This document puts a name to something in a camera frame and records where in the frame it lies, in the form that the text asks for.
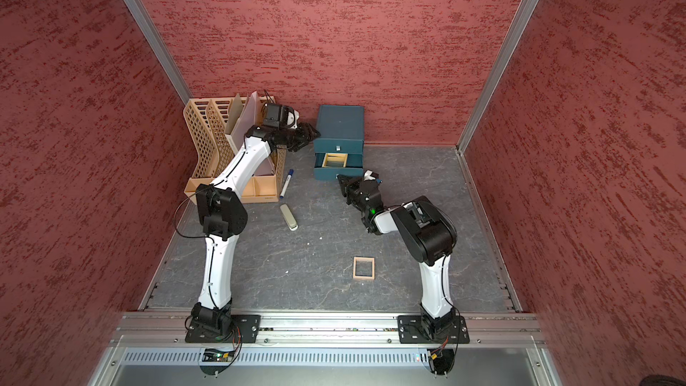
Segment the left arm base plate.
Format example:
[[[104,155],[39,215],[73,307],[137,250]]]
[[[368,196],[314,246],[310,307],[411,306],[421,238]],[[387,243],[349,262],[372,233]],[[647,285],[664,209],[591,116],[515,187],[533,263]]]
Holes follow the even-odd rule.
[[[202,319],[190,316],[186,325],[186,343],[238,344],[255,343],[260,328],[259,315],[219,315]]]

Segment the teal three-drawer cabinet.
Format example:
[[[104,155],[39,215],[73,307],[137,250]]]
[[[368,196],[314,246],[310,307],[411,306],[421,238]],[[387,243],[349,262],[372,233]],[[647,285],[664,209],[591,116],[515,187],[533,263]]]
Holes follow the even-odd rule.
[[[364,107],[359,105],[321,105],[316,129],[321,137],[313,142],[316,180],[336,180],[338,174],[364,174]],[[326,153],[348,154],[345,168],[323,168]]]

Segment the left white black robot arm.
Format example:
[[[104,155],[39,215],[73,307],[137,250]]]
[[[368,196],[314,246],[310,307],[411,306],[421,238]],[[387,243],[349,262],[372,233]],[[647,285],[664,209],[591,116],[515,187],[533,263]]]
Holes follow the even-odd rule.
[[[207,245],[203,288],[191,310],[191,327],[219,336],[232,331],[230,277],[239,234],[248,224],[241,196],[257,168],[279,147],[296,152],[319,138],[309,123],[287,128],[254,126],[247,132],[237,155],[220,175],[196,190],[200,224]]]

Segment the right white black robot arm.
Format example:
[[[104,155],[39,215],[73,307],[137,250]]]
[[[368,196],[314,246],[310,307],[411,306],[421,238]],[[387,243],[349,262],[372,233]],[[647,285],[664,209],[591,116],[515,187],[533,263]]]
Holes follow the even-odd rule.
[[[382,201],[377,173],[363,176],[338,175],[341,195],[361,213],[366,230],[375,235],[396,232],[420,266],[423,334],[438,336],[458,324],[457,308],[449,296],[448,267],[457,244],[457,231],[450,219],[426,196],[394,207]]]

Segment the small wooden frame box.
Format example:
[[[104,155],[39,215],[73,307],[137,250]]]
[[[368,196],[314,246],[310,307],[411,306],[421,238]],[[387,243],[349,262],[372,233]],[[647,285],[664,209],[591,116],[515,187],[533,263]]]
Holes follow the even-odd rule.
[[[375,259],[373,257],[354,257],[353,258],[353,273],[354,280],[368,280],[375,279]]]

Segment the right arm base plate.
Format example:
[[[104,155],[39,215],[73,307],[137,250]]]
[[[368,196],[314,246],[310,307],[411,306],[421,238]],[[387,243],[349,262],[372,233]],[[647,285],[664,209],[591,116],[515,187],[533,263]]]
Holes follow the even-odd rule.
[[[399,316],[398,336],[401,344],[470,343],[464,316],[451,314],[437,319],[419,315]]]

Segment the large wooden frame box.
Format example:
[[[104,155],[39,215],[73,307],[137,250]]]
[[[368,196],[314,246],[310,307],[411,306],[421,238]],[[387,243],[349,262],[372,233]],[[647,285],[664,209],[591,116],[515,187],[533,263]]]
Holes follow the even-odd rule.
[[[326,153],[323,158],[323,168],[345,168],[348,162],[348,154]]]

